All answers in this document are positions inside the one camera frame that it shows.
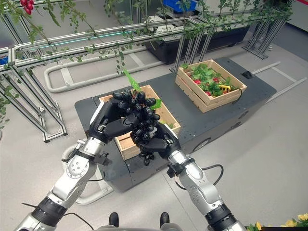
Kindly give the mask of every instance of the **yellow flower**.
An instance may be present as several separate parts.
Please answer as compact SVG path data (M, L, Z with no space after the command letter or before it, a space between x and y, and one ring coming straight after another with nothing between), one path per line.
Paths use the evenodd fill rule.
M297 216L299 220L308 220L308 213Z
M256 227L258 228L258 230L262 229L261 224L259 222L256 222Z
M287 222L285 223L285 225L287 227L295 227L296 226L296 222L293 222L292 220L287 220Z

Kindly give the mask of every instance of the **white pipe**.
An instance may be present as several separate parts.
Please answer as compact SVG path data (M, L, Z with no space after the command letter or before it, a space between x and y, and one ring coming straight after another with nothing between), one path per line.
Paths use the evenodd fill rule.
M274 94L269 100L267 100L266 103L271 102L272 100L276 99L278 96L281 96L282 94L286 93L287 91L291 90L292 88L296 87L298 84L304 82L307 79L307 77L302 78L301 80L291 84L290 86L286 87L285 89L277 92L276 94Z
M130 51L124 51L123 54L130 54L130 53L140 52L140 51L145 51L145 50L146 50L146 48L142 47L142 48L138 48L138 49L134 49L134 50L130 50ZM115 56L116 56L115 54L107 55L108 58L115 57ZM102 77L97 77L97 78L81 81L81 82L78 82L78 83L69 84L69 85L66 85L66 86L59 87L59 88L52 88L51 81L50 81L50 78L49 78L50 72L55 71L55 70L59 70L59 69L62 69L62 68L66 68L66 67L72 67L72 66L77 66L77 65L82 65L82 64L93 63L93 62L96 62L96 61L99 61L99 60L100 60L99 57L95 57L95 58L83 60L82 63L71 62L71 63L66 63L66 64L63 64L63 65L57 65L57 66L52 66L50 68L47 68L44 72L44 78L45 78L47 89L50 92L59 93L59 92L68 91L68 90L72 90L72 89L76 89L76 88L81 88L83 86L91 85L91 84L94 84L94 83L97 83L97 82L102 82L102 81L105 81L105 80L108 80L108 79L111 79L111 78L122 76L121 74L114 73L114 74L110 74L110 75L106 75L106 76L102 76ZM148 65L145 65L145 66L138 66L138 67L135 67L135 68L130 69L128 71L130 73L133 73L133 72L145 70L145 69L148 69L148 68L151 68L151 67L159 66L159 65L162 65L162 64L164 64L164 62L159 61L159 62L148 64Z
M267 65L267 66L265 66L265 67L263 67L263 68L260 68L260 69L258 69L258 70L253 71L252 74L255 75L255 74L257 74L257 73L259 73L259 72L261 72L261 71L265 71L265 70L270 69L270 68L272 68L272 67L274 67L274 66L277 66L278 64L280 64L280 62L275 62L275 63L273 63L273 64Z
M62 159L67 159L69 154L72 153L72 151L74 150L74 148L76 147L77 144L74 144L70 147L68 147L64 152L63 152L63 155L62 155ZM62 167L64 169L64 171L66 171L66 165L67 163L66 162L62 162ZM96 172L95 172L95 175L97 177L97 179L100 179L102 178L102 175L100 173L100 170L97 168L96 169ZM110 187L109 185L107 185L107 183L105 183L104 180L102 181L98 181L98 184L101 188L101 190L91 194L90 196L87 196L87 197L79 197L77 200L76 200L76 204L78 205L88 205L88 204L91 204L92 202L94 201L97 201L98 199L106 196L107 194L113 192L113 188Z

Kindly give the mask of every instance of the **gray floor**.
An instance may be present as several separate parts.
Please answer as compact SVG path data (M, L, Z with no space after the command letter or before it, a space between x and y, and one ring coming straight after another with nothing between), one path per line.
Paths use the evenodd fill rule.
M274 43L308 61L308 32L286 23Z
M259 60L241 45L211 52L206 59L231 57L248 70L256 70L281 61L278 68L299 80L307 76L308 63L275 46L269 58ZM36 68L34 72L43 84L43 71L55 64ZM80 68L84 76L93 67L100 74L111 67L97 62ZM140 82L169 73L163 65L133 76ZM260 78L280 90L290 82L272 72ZM0 141L0 229L13 230L32 209L21 205L37 204L61 176L61 155L77 139L84 138L82 126L74 109L78 100L128 86L126 77L105 81L85 88L51 94L60 104L68 136L45 144L42 135L13 108L8 108L10 123ZM200 166L223 164L225 174L217 185L225 203L243 224L256 221L266 225L281 225L287 219L308 212L308 81L263 106L249 121L225 134L193 157ZM215 180L217 170L208 172ZM89 183L85 193L97 190L97 183ZM172 222L187 231L204 231L205 219L190 202L187 192L177 188L163 170L125 193L111 193L87 206L73 205L76 212L95 228L108 223L108 216L116 211L122 227L158 228L159 216L166 211ZM67 216L58 225L60 231L89 230L76 217Z

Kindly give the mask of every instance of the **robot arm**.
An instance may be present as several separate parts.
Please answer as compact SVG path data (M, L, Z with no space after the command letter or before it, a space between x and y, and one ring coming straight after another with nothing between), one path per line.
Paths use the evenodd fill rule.
M32 213L20 223L16 231L53 231L76 199L82 194L89 179L94 175L97 164L108 165L108 153L104 146L113 137L131 131L139 120L135 114L125 117L126 110L119 100L112 98L101 104L85 142L79 141L66 166L66 171L57 180L47 196Z
M157 132L149 142L140 141L137 146L144 153L159 152L169 164L168 175L177 175L186 188L192 202L205 216L214 231L246 231L224 204L216 187L208 181L195 160L181 151L179 140L168 126L157 123Z

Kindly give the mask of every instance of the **wooden crate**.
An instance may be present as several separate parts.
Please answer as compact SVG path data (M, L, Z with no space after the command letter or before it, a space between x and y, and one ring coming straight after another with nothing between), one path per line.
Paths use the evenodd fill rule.
M145 92L147 98L159 99L155 91L150 85L141 87L142 91ZM100 101L107 102L112 95L101 97ZM180 124L176 121L171 112L167 109L165 104L162 102L161 107L156 109L156 113L160 115L160 122L165 122L166 124L173 124L172 130L175 134L178 135L180 132ZM122 136L116 137L115 142L122 154L124 160L130 159L134 156L137 156L140 152L139 148L134 144L133 140L130 137L130 133L124 134Z
M219 64L217 64L214 60L208 60L196 64L189 65L187 69L183 69L182 67L178 70L178 76L177 76L177 84L179 87L187 94L190 95L190 99L192 95L196 95L205 106L207 106L207 109L205 107L200 107L200 105L196 104L196 101L199 101L198 99L192 100L194 103L200 108L202 112L209 111L213 108L222 106L226 103L230 103L234 100L237 100L241 95L241 90L233 90L227 94L223 94L217 97L208 96L191 78L190 75L193 73L191 67L198 66L199 64L206 64L209 68L212 68L215 72L221 73L221 77L223 79L227 79L228 77L231 78L230 83L235 86L236 88L240 88L242 92L244 92L247 88L247 86L239 81L236 77L234 77L232 74L230 74L228 71L226 71L223 67L221 67Z

